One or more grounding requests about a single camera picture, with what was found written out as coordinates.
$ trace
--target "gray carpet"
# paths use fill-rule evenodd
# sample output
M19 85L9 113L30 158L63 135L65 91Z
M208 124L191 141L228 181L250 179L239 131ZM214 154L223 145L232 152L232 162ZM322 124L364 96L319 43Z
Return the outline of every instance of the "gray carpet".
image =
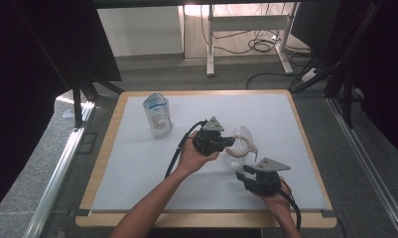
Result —
M215 77L207 77L203 65L149 66L149 68L121 70L123 81L115 84L125 90L245 89L247 79L256 73L283 73L280 64L275 60L265 63L222 63L216 65L215 71ZM292 79L292 77L262 75L254 78L249 83L249 88L287 88ZM348 237L398 237L396 229L323 97L325 85L326 82L322 81L294 95L294 100L332 206L336 212L343 215L343 224ZM80 228L74 223L84 188L117 101L117 95L109 89L100 85L96 85L96 88L100 96L42 237L107 237L112 231L111 228ZM0 237L21 237L25 232L71 131L72 121L63 118L67 106L56 109L51 125L28 163L27 169L3 201L0 207ZM379 168L391 192L398 199L398 153L367 121L357 105L353 109L355 131L360 134L361 141L368 145L367 151L372 155L375 166ZM235 236L224 230L209 230L207 233L203 233L204 230L182 231L157 229L150 237L198 237L198 234L205 234L206 237L241 237L239 235L241 232L237 232ZM250 230L248 234L248 237L254 237L255 232ZM339 225L325 230L303 229L302 234L303 237L343 237ZM265 229L263 235L282 237L279 229Z

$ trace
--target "milk carton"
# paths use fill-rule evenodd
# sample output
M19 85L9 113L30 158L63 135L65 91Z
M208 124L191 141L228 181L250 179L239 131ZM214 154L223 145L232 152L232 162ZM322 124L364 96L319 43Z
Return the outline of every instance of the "milk carton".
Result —
M143 102L143 107L154 138L168 135L172 130L168 99L161 93L155 92Z

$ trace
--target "human hand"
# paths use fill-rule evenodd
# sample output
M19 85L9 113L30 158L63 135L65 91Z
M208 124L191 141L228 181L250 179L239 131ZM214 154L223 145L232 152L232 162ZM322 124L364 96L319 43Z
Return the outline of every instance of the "human hand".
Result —
M185 176L198 171L205 163L214 161L219 156L219 152L214 152L210 156L204 156L193 145L193 138L198 131L192 132L189 138L184 143L181 153L180 161L176 168L176 172L182 173Z
M281 189L288 195L291 195L291 189L289 186L286 184L285 180L280 177L281 180ZM282 215L290 214L290 204L289 201L283 197L281 194L278 192L268 195L268 196L262 196L257 193L253 193L254 195L260 197L263 202L266 204L267 209L275 215L275 217L279 217Z

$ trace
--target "human arm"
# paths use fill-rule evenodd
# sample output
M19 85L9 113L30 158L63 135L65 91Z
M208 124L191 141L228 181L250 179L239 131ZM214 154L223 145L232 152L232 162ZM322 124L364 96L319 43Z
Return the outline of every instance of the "human arm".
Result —
M282 190L286 194L291 195L290 189L283 180L283 178L281 178L281 180ZM285 238L301 237L300 232L295 226L294 219L291 216L290 204L285 197L283 197L279 193L275 193L269 196L262 196L256 193L254 194L263 200L263 202L266 204L267 209L275 216Z
M111 238L146 237L181 182L205 163L215 160L217 156L218 153L213 153L209 157L202 155L193 146L193 140L187 139L181 149L177 168L121 219Z

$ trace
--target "white wall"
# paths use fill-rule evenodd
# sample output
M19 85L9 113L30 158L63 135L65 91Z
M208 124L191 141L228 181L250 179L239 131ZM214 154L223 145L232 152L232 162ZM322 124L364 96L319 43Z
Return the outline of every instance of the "white wall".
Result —
M178 7L97 10L115 57L181 54Z

